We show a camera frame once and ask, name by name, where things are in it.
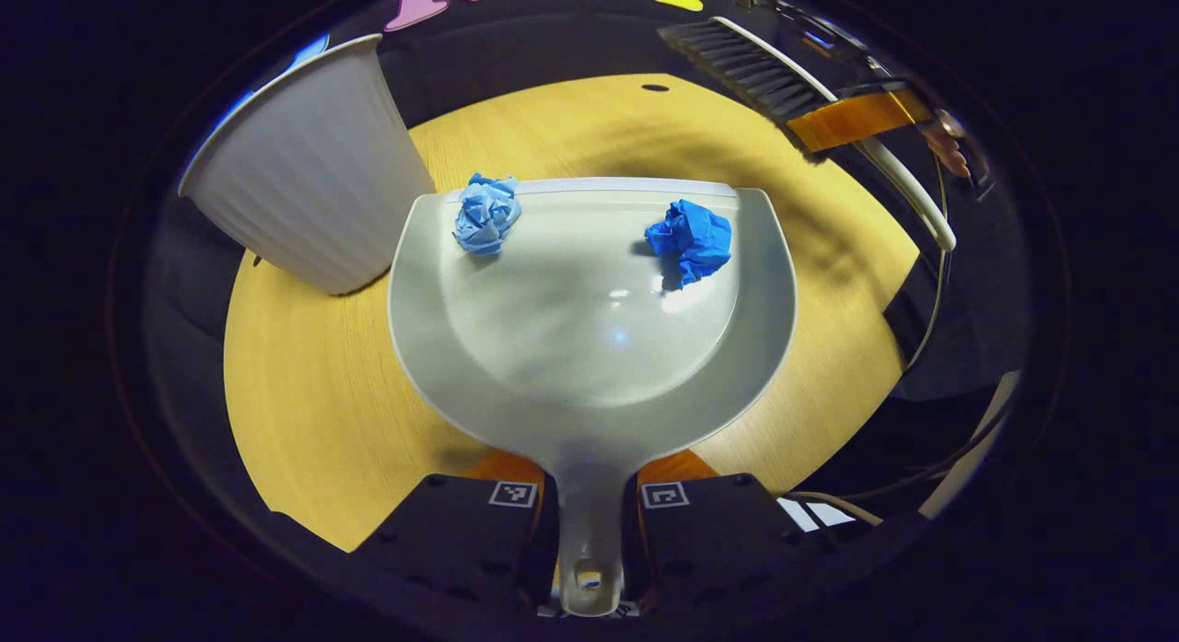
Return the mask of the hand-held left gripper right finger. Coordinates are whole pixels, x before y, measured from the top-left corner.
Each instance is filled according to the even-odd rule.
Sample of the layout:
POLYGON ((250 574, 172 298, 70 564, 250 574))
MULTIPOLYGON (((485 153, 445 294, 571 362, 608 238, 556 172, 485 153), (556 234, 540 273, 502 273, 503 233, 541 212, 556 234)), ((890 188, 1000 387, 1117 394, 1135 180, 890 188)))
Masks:
POLYGON ((831 537, 801 523, 752 474, 716 474, 690 450, 640 466, 628 587, 644 616, 747 610, 812 583, 831 537))

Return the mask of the dark blue paper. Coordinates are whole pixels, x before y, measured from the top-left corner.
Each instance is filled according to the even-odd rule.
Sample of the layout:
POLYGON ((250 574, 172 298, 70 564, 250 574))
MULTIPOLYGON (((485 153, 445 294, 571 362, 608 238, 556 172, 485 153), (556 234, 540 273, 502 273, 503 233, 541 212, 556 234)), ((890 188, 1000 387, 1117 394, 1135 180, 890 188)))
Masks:
POLYGON ((665 287, 698 284, 731 260, 733 229, 726 217, 694 201, 672 201, 661 221, 644 231, 653 254, 668 264, 665 287))

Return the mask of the white dustpan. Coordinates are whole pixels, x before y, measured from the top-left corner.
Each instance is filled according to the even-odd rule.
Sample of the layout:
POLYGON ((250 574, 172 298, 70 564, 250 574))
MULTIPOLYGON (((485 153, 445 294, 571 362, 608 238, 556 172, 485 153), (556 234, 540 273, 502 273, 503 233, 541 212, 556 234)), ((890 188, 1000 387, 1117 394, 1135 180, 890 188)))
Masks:
POLYGON ((779 372, 799 317, 766 192, 670 179, 523 181, 498 254, 453 238, 456 192, 413 201, 388 283, 407 378, 448 423, 552 475, 565 613, 623 596, 623 499, 640 466, 729 426, 779 372), (731 221, 731 260, 665 287, 644 239, 670 203, 731 221))

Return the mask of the white ribbed garbage bin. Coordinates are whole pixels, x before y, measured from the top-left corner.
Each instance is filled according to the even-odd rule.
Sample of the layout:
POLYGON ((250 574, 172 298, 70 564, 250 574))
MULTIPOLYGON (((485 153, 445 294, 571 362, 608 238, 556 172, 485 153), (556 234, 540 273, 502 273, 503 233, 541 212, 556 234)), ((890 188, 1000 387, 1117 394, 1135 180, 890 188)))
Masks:
POLYGON ((389 269, 435 190, 378 65, 380 35, 286 70, 202 143, 178 193, 274 267, 325 294, 389 269))

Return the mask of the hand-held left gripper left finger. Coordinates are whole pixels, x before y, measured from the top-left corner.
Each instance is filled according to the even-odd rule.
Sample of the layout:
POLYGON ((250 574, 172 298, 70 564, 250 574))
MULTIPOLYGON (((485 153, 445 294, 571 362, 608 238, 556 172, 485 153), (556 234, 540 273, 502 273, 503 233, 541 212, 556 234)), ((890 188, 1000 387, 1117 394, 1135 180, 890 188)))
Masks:
POLYGON ((513 454, 470 474, 429 474, 354 551, 354 558, 439 596, 535 613, 556 571, 556 487, 513 454))

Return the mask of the light blue paper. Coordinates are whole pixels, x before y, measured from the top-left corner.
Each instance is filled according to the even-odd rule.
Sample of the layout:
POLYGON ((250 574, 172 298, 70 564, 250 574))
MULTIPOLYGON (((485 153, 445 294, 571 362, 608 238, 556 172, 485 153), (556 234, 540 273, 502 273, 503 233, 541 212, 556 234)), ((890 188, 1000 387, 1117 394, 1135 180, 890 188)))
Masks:
POLYGON ((459 196, 461 201, 453 236, 467 254, 498 254, 507 234, 522 216, 518 200, 519 181, 488 179, 474 173, 459 196))

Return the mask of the small white broom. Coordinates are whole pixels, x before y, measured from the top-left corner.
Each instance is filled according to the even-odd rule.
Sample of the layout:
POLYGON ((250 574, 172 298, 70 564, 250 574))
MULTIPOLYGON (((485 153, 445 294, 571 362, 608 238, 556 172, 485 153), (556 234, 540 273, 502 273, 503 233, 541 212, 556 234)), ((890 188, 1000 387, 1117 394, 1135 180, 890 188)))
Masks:
MULTIPOLYGON (((670 25, 658 29, 658 34, 670 49, 694 62, 740 102, 766 118, 793 147, 792 139, 785 134, 788 119, 839 99, 799 62, 731 20, 716 16, 699 22, 670 25)), ((880 141, 880 135, 847 146, 858 148, 859 154, 867 155, 869 163, 880 168, 926 221, 940 249, 956 249, 956 234, 943 211, 905 164, 880 141)), ((808 163, 821 164, 831 151, 834 148, 821 155, 801 155, 808 163)))

